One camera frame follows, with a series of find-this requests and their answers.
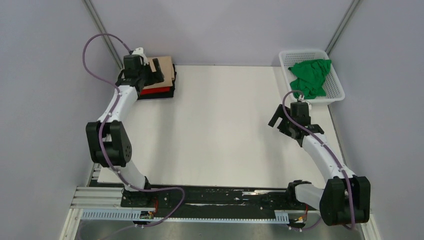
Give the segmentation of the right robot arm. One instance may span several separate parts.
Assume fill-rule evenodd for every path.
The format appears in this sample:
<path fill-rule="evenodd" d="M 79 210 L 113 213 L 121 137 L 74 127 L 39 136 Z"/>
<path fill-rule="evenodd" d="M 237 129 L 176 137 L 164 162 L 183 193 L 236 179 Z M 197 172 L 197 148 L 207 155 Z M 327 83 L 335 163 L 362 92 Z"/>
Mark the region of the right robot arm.
<path fill-rule="evenodd" d="M 290 182 L 285 195 L 290 208 L 298 209 L 307 204 L 320 212 L 328 226 L 369 221 L 370 181 L 365 176 L 358 176 L 337 159 L 324 130 L 311 123 L 306 102 L 292 102 L 289 107 L 279 104 L 268 125 L 294 139 L 312 158 L 325 180 L 324 188 L 318 188 L 309 181 Z"/>

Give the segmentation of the beige t shirt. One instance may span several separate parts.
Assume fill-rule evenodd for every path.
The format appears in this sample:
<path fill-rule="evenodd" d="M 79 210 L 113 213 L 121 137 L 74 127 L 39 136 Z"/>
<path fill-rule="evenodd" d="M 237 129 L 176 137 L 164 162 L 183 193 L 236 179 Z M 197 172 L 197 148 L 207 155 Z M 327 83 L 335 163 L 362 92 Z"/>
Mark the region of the beige t shirt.
<path fill-rule="evenodd" d="M 158 56 L 158 63 L 164 77 L 164 81 L 153 85 L 145 86 L 143 89 L 155 89 L 163 87 L 171 87 L 174 77 L 174 67 L 171 56 Z"/>

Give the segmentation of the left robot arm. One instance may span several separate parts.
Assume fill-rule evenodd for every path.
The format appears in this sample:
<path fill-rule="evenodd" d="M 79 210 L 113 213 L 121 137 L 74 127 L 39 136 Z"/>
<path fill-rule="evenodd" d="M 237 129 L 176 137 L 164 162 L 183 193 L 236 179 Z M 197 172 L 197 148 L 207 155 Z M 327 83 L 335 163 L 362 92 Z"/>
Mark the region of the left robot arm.
<path fill-rule="evenodd" d="M 123 58 L 124 68 L 112 84 L 114 95 L 105 113 L 95 122 L 88 122 L 85 131 L 91 159 L 110 169 L 123 183 L 123 207 L 149 206 L 153 193 L 149 180 L 137 169 L 132 158 L 132 144 L 123 119 L 146 86 L 165 80 L 158 58 L 147 59 L 140 54 Z"/>

